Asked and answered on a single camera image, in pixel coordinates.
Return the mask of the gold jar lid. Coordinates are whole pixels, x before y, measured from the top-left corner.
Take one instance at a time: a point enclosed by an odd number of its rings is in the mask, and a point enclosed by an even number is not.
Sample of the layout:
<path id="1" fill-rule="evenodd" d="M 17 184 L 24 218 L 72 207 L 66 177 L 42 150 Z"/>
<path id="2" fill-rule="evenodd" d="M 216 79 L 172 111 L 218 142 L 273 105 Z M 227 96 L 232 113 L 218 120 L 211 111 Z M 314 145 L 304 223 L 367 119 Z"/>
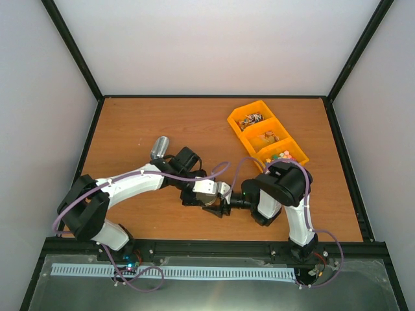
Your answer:
<path id="1" fill-rule="evenodd" d="M 196 198 L 198 206 L 208 207 L 208 206 L 213 205 L 216 202 L 217 195 L 197 192 L 195 195 L 195 198 Z"/>

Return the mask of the silver metal scoop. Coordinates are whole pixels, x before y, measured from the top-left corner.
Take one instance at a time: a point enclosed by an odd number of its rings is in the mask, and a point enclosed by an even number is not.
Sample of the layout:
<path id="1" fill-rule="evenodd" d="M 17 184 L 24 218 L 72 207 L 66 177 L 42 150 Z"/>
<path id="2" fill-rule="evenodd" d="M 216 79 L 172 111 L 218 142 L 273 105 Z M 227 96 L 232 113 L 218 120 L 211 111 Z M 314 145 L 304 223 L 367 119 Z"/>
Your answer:
<path id="1" fill-rule="evenodd" d="M 150 151 L 151 160 L 163 158 L 168 149 L 169 142 L 170 140 L 166 136 L 158 137 Z"/>

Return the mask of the yellow popsicle candy bin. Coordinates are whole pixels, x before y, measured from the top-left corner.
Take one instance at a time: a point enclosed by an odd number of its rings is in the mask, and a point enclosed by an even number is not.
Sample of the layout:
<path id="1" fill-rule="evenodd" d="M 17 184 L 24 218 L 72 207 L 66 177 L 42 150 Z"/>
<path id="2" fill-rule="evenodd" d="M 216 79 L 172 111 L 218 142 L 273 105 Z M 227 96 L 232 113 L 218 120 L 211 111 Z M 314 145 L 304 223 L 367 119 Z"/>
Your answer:
<path id="1" fill-rule="evenodd" d="M 275 117 L 249 125 L 239 136 L 249 154 L 256 154 L 288 138 L 291 138 L 291 135 Z"/>

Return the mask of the yellow star candy bin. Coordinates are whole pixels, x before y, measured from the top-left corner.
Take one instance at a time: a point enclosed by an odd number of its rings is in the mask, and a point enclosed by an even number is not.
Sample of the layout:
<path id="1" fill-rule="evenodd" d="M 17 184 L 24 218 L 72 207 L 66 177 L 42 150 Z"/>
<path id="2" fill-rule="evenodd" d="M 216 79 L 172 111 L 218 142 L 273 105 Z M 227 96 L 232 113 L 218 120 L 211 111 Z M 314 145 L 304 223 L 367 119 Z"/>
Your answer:
<path id="1" fill-rule="evenodd" d="M 299 162 L 301 165 L 309 162 L 309 158 L 298 146 L 296 141 L 291 138 L 283 139 L 282 141 L 270 144 L 260 149 L 254 157 L 265 165 L 268 163 L 268 160 L 280 158 L 281 154 L 284 154 L 287 158 L 291 157 L 291 159 Z"/>

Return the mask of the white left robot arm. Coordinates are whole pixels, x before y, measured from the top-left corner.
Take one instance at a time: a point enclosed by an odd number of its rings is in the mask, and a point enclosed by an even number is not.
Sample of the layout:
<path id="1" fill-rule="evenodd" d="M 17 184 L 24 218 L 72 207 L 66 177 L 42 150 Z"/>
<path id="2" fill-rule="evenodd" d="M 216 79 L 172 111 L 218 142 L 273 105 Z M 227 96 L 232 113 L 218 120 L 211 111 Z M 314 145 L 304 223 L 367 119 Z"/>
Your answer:
<path id="1" fill-rule="evenodd" d="M 61 221 L 69 232 L 81 242 L 92 240 L 106 245 L 119 260 L 134 256 L 135 245 L 132 235 L 120 224 L 106 219 L 109 209 L 115 205 L 145 192 L 168 186 L 179 190 L 191 190 L 193 179 L 205 177 L 206 171 L 193 167 L 202 164 L 201 158 L 190 148 L 183 147 L 177 155 L 166 155 L 153 159 L 137 170 L 121 175 L 93 179 L 86 174 L 80 176 L 67 193 L 57 212 L 59 215 L 70 205 Z"/>

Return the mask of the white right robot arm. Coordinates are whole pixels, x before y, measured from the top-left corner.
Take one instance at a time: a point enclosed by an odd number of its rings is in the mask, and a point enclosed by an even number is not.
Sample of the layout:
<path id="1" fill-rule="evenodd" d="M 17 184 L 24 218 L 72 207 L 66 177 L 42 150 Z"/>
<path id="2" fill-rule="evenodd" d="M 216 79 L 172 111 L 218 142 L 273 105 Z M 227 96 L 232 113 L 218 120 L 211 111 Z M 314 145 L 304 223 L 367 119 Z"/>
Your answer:
<path id="1" fill-rule="evenodd" d="M 219 193 L 218 205 L 203 210 L 218 216 L 230 215 L 232 209 L 246 209 L 262 226 L 269 226 L 285 210 L 289 223 L 288 254 L 296 262 L 305 262 L 318 243 L 309 220 L 308 195 L 313 178 L 298 162 L 278 159 L 267 164 L 265 171 L 241 183 L 241 192 Z"/>

